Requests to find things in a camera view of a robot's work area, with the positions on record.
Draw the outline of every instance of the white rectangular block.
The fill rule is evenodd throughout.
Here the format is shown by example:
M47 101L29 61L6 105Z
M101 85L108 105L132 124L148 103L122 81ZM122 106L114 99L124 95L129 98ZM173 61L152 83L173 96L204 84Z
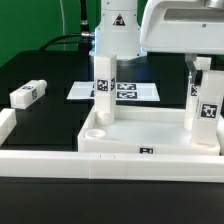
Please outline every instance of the white rectangular block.
M97 122L103 125L109 125L114 120L116 69L116 55L105 54L94 57L95 111L99 113Z
M91 154L89 159L90 179L125 179L125 154Z
M215 145L224 96L224 72L203 71L197 111L192 126L192 143Z
M3 109L0 113L0 146L16 126L14 109Z
M26 109L45 94L47 83L44 80L32 80L10 94L12 108Z
M117 58L113 54L99 54L94 57L95 77L108 79L116 77Z

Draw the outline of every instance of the black table surface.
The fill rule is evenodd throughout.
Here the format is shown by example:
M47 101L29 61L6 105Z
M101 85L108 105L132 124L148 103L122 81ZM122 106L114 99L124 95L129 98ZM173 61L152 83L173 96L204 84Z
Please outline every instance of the black table surface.
M156 83L160 102L126 105L183 108L188 71L183 55L153 55L148 63L118 68L117 81ZM0 69L0 110L10 108L9 93L30 80L44 79L46 95L16 110L17 126L2 146L23 150L77 150L76 137L93 100L67 100L74 81L93 80L88 55L76 52L22 52Z
M118 81L155 82L160 102L128 105L184 108L188 71L183 55L155 54L118 69ZM0 110L9 93L45 79L47 93L26 110L4 149L77 150L76 135L93 102L67 101L74 81L93 79L87 55L27 51L0 69ZM0 178L0 223L224 223L224 185L158 181Z

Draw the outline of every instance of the white plastic structure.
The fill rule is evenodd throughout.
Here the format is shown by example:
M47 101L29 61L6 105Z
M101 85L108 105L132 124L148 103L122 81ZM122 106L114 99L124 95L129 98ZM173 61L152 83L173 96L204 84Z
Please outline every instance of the white plastic structure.
M101 0L101 22L95 30L97 54L115 54L118 60L146 56L140 46L141 28L137 24L137 0Z
M32 80L16 91L10 93L11 107L26 109L45 94L47 82Z
M140 43L146 51L223 54L224 10L202 0L149 0Z
M116 55L97 55L94 57L95 111L97 122L112 124L116 105Z
M0 146L16 126L15 109L3 109L0 113Z
M197 57L194 61L195 68L197 70L209 71L211 67L210 57ZM198 103L199 86L191 83L191 74L189 75L187 102L185 111L184 128L191 131L193 125L194 115L196 113L196 107Z

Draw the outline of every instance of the white base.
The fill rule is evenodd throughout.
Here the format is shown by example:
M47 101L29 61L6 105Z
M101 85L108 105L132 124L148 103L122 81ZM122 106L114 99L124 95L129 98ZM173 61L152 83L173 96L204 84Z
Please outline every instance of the white base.
M116 106L111 125L96 122L91 110L78 135L78 149L82 152L140 153L141 148L152 149L153 154L213 155L218 156L220 145L192 145L191 132L184 129L185 110ZM105 132L99 139L86 138L91 129Z
M120 107L120 112L118 113L118 110L116 110L115 115L123 118L125 111L129 109L130 107ZM169 113L169 111L172 111L170 109L132 109L139 109L141 116L138 118L141 118L141 120L154 119L157 120L156 123L166 122L167 119L171 123L179 123L177 121L184 118L183 110L175 110L174 114L174 111ZM161 113L163 111L167 116L160 116L161 113L145 113L148 110L161 110ZM88 125L90 128L94 125L93 112L90 115L79 134L79 138L83 138L82 133L84 129L88 129ZM138 115L136 111L132 111L126 113L126 118L130 120L131 117L134 119ZM217 136L222 152L224 148L224 120L222 118L219 121ZM99 142L105 139L103 135L98 135L98 137ZM119 142L114 143L113 146L116 149L116 147L119 147ZM0 176L4 177L224 182L223 156L149 155L130 152L11 151L4 150L4 148L1 148L0 152Z

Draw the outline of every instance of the white block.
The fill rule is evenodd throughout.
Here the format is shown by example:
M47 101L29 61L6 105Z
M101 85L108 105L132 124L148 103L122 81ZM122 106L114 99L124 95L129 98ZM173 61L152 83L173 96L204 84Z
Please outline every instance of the white block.
M90 154L90 179L125 179L126 160L124 154Z
M116 99L111 94L102 95L101 93L95 94L95 111L103 113L111 113L114 110Z
M210 70L211 60L210 57L197 57L194 65L197 70Z
M184 128L188 131L191 131L192 129L194 114L196 113L198 103L198 92L199 86L191 84L191 81L189 80L184 120Z
M26 109L45 94L47 83L32 80L10 94L12 108Z
M0 176L89 178L89 155L76 152L1 150Z
M0 146L16 126L14 109L3 109L0 113Z
M113 54L99 54L94 57L94 76L102 79L116 77L117 58Z
M224 96L224 72L204 71L191 142L213 146Z
M114 122L114 113L96 112L96 122L99 125L110 125Z
M114 121L116 105L116 56L97 55L94 57L95 111L97 121L108 125Z

